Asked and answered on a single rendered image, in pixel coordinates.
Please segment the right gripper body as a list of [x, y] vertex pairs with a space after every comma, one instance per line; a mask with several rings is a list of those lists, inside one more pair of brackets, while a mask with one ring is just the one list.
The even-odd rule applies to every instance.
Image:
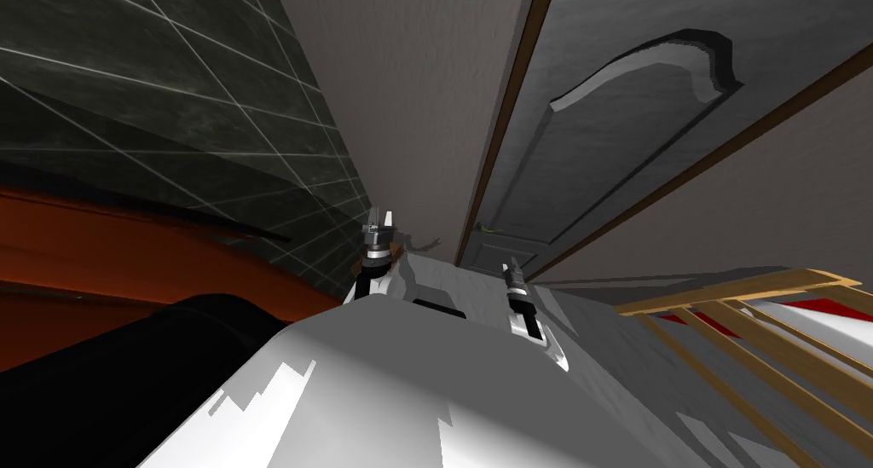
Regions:
[[502, 264], [502, 274], [506, 283], [507, 292], [510, 294], [526, 294], [527, 286], [524, 282], [523, 272], [516, 261]]

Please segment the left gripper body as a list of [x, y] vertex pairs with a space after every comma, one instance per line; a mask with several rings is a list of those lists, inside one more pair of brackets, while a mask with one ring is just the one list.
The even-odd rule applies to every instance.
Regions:
[[388, 251], [393, 243], [394, 226], [365, 224], [361, 229], [366, 251]]

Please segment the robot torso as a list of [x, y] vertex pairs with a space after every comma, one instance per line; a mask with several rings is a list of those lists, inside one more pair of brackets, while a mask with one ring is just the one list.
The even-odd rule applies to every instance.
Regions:
[[385, 295], [270, 338], [137, 468], [679, 468], [532, 341]]

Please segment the grey panelled door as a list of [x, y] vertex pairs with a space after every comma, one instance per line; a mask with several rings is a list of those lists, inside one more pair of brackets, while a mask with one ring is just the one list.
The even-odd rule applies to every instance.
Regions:
[[584, 247], [873, 66], [873, 0], [546, 4], [456, 261], [490, 276], [583, 274]]

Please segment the orange brown curved furniture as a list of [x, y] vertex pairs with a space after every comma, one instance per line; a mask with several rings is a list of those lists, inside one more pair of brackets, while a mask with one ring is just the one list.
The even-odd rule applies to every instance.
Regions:
[[339, 304], [201, 224], [0, 187], [0, 372], [212, 293], [288, 323]]

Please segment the wooden slatted bed frame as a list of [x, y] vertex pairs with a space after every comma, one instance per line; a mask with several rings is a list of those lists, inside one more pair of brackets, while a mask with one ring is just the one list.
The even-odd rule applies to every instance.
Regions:
[[873, 463], [873, 432], [786, 375], [796, 374], [873, 424], [873, 366], [750, 303], [752, 299], [811, 293], [873, 318], [873, 294], [860, 286], [856, 280], [822, 270], [787, 269], [624, 303], [615, 310], [638, 318], [798, 468], [823, 468], [759, 408], [663, 331], [653, 317], [662, 312], [676, 316]]

